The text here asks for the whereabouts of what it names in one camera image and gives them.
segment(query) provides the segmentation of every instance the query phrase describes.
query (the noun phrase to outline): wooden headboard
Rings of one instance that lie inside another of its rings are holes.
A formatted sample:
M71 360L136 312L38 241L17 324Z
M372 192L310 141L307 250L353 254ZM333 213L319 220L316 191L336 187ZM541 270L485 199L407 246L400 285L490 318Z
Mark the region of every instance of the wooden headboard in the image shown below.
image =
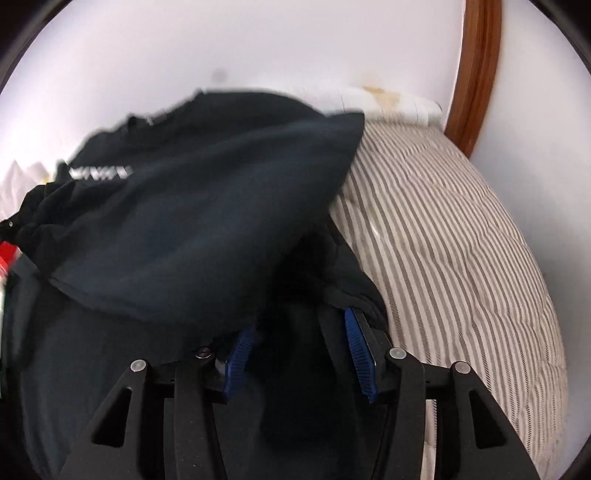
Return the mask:
M36 0L36 3L27 4L29 8L34 6L28 21L21 22L24 26L12 39L10 47L0 51L3 54L0 60L0 92L36 36L70 2ZM501 0L466 0L457 80L451 105L448 101L444 112L450 106L446 135L468 157L476 144L491 96L500 40Z
M445 134L468 158L495 80L501 46L501 1L466 0L462 56Z

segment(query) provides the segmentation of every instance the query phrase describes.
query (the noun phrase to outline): dark clothing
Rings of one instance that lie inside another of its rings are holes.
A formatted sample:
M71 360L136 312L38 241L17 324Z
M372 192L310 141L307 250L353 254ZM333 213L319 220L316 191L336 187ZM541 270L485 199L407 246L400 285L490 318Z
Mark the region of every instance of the dark clothing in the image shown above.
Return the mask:
M386 329L326 215L363 123L275 95L198 95L96 134L0 224L25 254L7 285L8 397L43 478L133 360L176 361L255 323L244 392L216 408L230 478L366 476L380 417L323 339L349 306Z

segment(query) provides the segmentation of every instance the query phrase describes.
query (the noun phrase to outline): white wall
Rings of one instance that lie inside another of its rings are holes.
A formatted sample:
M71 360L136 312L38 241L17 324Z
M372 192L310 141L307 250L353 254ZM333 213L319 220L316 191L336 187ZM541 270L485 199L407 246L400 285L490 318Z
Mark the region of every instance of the white wall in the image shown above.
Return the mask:
M505 0L501 58L472 161L544 273L567 352L560 472L591 433L591 75L528 0Z
M206 86L372 85L452 98L463 0L74 0L0 94L9 160L52 167L98 127Z

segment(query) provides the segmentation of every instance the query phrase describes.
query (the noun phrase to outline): red object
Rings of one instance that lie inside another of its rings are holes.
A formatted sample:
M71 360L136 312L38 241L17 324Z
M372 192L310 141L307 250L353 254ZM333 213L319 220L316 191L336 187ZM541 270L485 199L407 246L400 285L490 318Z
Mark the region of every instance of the red object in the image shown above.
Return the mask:
M8 273L8 267L12 263L16 251L17 248L8 242L0 244L0 278L6 276Z

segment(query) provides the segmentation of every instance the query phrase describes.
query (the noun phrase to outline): mattress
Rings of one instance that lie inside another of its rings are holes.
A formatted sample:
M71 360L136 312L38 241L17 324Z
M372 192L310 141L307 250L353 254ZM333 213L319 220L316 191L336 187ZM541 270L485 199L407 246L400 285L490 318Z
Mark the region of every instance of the mattress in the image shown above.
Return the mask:
M540 477L555 478L567 406L556 314L518 228L438 128L370 120L331 215L388 308L392 341L419 360L473 366ZM428 403L421 478L431 479Z

